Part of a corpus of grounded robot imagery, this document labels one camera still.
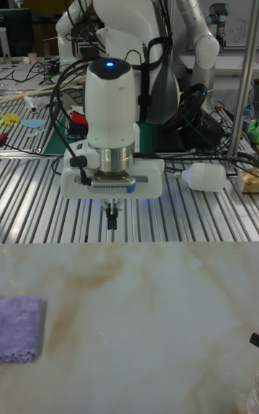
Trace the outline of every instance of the yellow object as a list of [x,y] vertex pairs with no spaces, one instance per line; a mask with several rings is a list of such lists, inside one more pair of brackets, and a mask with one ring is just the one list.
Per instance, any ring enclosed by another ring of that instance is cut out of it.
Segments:
[[0,114],[1,114],[0,125],[6,124],[6,125],[11,126],[12,121],[19,123],[19,117],[16,114],[4,115],[2,111],[0,111]]
[[259,168],[249,168],[247,171],[251,171],[258,177],[255,177],[245,171],[238,172],[237,185],[239,189],[241,192],[259,193]]

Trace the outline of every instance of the red object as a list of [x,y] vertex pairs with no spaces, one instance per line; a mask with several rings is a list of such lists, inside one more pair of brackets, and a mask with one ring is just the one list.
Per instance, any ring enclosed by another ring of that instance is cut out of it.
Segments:
[[7,140],[8,140],[7,134],[6,133],[3,133],[0,136],[0,147],[3,147],[5,145],[5,143],[6,143]]
[[82,114],[79,114],[78,112],[73,112],[72,113],[72,117],[71,120],[76,124],[76,125],[88,125],[86,117]]

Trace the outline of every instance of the metal pole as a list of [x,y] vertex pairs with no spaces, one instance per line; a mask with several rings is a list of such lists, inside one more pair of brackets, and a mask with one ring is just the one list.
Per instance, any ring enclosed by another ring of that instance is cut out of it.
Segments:
[[240,79],[240,87],[237,98],[237,108],[232,126],[232,134],[230,138],[230,147],[227,156],[233,157],[237,155],[242,134],[243,111],[247,105],[247,98],[250,89],[250,82],[253,74],[256,47],[258,45],[259,30],[259,0],[253,0],[249,30],[247,36],[247,44],[245,48],[245,56],[242,64],[242,74]]
[[0,27],[0,43],[4,57],[4,64],[11,64],[12,59],[7,39],[6,27]]

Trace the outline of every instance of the blue object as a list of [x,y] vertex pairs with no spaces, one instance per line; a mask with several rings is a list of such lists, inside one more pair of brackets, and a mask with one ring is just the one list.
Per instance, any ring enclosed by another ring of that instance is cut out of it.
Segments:
[[47,120],[41,120],[41,119],[21,120],[21,124],[27,128],[39,128],[45,125],[45,123],[47,123]]
[[244,107],[243,115],[242,116],[243,117],[248,117],[249,112],[250,112],[250,107],[249,106]]
[[127,193],[133,193],[135,191],[137,183],[131,184],[127,186]]

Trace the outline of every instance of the green object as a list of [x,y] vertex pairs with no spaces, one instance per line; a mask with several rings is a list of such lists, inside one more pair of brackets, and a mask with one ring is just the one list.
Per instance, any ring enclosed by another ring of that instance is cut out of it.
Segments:
[[247,135],[253,144],[259,144],[259,119],[249,123]]
[[140,124],[140,152],[150,154],[153,152],[154,126],[152,124]]
[[[62,118],[60,124],[58,125],[58,129],[60,133],[65,136],[65,117]],[[65,137],[65,140],[70,144],[71,142],[78,141],[77,138],[71,139]],[[65,152],[65,145],[63,141],[61,141],[60,137],[58,136],[58,133],[54,130],[53,135],[50,138],[50,141],[47,144],[47,147],[45,148],[44,153],[45,154],[63,154]]]

